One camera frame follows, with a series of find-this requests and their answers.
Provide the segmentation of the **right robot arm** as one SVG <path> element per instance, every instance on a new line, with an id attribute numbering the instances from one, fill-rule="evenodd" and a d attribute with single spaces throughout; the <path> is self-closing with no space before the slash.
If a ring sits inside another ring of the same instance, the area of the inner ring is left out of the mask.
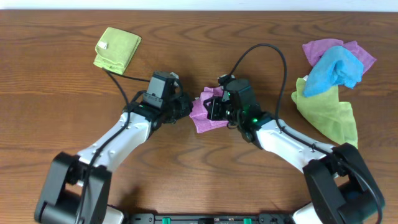
<path id="1" fill-rule="evenodd" d="M 255 100 L 214 96 L 203 103 L 210 120 L 226 120 L 243 138 L 304 174 L 311 201 L 292 214 L 294 223 L 363 223 L 385 201 L 359 151 L 345 143 L 318 142 L 261 110 Z"/>

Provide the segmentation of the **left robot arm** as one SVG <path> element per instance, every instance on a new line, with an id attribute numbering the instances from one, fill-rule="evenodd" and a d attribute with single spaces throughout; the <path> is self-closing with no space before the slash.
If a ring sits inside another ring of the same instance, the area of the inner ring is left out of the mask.
<path id="1" fill-rule="evenodd" d="M 108 204 L 113 172 L 162 124 L 190 114 L 187 93 L 149 94 L 126 103 L 119 121 L 99 140 L 76 155 L 60 152 L 53 159 L 37 202 L 38 223 L 122 223 L 123 212 Z"/>

